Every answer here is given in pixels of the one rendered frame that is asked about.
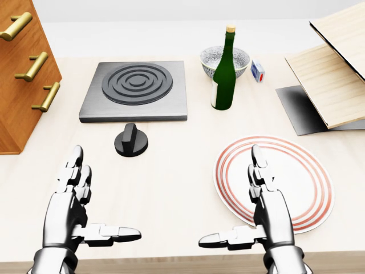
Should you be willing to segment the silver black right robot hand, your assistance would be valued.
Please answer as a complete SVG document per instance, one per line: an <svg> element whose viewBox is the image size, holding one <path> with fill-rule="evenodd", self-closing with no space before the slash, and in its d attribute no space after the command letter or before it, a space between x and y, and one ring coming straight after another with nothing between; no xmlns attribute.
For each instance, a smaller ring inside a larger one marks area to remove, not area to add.
<svg viewBox="0 0 365 274"><path fill-rule="evenodd" d="M227 248L230 251L251 249L261 243L264 249L281 245L293 245L294 231L286 200L274 184L274 176L261 151L255 144L251 149L252 164L248 166L249 195L255 204L254 228L234 227L202 237L201 248Z"/></svg>

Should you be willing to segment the round black stove knob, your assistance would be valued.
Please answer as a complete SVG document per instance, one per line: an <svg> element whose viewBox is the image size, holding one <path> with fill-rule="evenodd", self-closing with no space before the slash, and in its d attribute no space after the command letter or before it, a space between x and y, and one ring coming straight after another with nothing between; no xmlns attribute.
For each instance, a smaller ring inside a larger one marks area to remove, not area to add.
<svg viewBox="0 0 365 274"><path fill-rule="evenodd" d="M148 147L148 138L145 133L138 130L134 123L125 125L114 141L116 152L124 157L135 157L142 154Z"/></svg>

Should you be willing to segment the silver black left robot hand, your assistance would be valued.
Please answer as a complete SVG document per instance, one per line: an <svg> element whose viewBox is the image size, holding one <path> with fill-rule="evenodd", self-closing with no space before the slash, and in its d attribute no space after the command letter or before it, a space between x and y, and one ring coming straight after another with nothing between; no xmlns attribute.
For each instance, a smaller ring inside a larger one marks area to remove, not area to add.
<svg viewBox="0 0 365 274"><path fill-rule="evenodd" d="M44 247L63 247L75 252L79 244L90 247L110 247L114 243L141 239L134 228L87 225L85 206L91 200L92 171L83 165L83 149L75 146L58 177L58 187L48 204L43 227Z"/></svg>

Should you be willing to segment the patterned ceramic bowl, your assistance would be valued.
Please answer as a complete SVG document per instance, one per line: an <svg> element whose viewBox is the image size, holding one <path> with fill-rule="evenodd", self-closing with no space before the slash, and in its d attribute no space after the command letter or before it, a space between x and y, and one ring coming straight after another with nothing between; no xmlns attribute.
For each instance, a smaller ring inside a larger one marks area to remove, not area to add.
<svg viewBox="0 0 365 274"><path fill-rule="evenodd" d="M200 62L203 70L210 78L214 77L215 70L222 58L223 49L223 46L212 46L203 50L200 54ZM245 72L250 62L250 56L245 51L235 47L233 48L233 63L236 78Z"/></svg>

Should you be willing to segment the small blue white box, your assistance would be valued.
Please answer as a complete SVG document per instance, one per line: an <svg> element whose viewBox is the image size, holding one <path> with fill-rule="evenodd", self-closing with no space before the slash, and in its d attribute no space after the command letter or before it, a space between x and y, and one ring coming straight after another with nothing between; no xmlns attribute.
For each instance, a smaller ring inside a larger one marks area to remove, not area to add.
<svg viewBox="0 0 365 274"><path fill-rule="evenodd" d="M265 70L262 67L261 63L258 60L253 59L250 70L256 82L261 83L265 75Z"/></svg>

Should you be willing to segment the wooden cabinet with drawers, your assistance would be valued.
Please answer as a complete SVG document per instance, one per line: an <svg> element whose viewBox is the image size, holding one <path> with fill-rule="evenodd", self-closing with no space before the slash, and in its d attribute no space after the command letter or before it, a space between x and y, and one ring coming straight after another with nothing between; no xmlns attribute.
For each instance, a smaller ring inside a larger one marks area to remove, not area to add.
<svg viewBox="0 0 365 274"><path fill-rule="evenodd" d="M0 31L13 22L12 15L31 13L32 20L12 40L0 38L0 155L20 154L43 112L32 110L48 94L43 86L62 79L32 0L0 0ZM15 79L34 63L31 55L45 51L48 58L32 82Z"/></svg>

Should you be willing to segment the flat dark stove plate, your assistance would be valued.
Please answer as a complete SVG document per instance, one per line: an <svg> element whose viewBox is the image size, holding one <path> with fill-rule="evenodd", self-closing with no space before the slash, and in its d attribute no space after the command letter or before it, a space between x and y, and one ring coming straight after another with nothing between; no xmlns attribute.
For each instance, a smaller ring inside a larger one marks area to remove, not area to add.
<svg viewBox="0 0 365 274"><path fill-rule="evenodd" d="M82 123L187 118L183 61L100 62L79 112Z"/></svg>

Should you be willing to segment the pale wooden slanted board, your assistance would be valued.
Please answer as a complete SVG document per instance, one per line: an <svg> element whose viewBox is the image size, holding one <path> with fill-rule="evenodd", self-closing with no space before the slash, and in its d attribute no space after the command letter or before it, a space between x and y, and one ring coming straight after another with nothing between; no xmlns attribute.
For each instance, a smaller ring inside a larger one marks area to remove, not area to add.
<svg viewBox="0 0 365 274"><path fill-rule="evenodd" d="M311 20L310 26L365 82L365 1Z"/></svg>
<svg viewBox="0 0 365 274"><path fill-rule="evenodd" d="M365 119L365 82L330 46L285 59L328 129Z"/></svg>

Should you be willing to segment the white plate with red rings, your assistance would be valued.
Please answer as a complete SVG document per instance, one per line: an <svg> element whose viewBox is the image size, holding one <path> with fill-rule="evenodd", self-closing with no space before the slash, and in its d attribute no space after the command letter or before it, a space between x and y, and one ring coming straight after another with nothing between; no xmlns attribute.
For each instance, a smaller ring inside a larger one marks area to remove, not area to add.
<svg viewBox="0 0 365 274"><path fill-rule="evenodd" d="M249 196L248 166L252 146L259 145L283 193L295 234L320 226L335 201L332 180L319 160L302 146L277 136L250 135L228 144L217 156L213 180L228 209L248 225L254 225L256 205Z"/></svg>

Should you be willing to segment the green glass bottle with cork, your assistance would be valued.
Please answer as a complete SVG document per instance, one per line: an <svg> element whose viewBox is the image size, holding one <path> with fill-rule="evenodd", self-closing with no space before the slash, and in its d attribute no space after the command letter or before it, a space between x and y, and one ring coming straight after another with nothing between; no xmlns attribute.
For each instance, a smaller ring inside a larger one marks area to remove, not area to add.
<svg viewBox="0 0 365 274"><path fill-rule="evenodd" d="M227 25L225 44L221 60L213 76L211 105L216 110L227 110L231 107L236 83L233 63L233 43L236 27Z"/></svg>

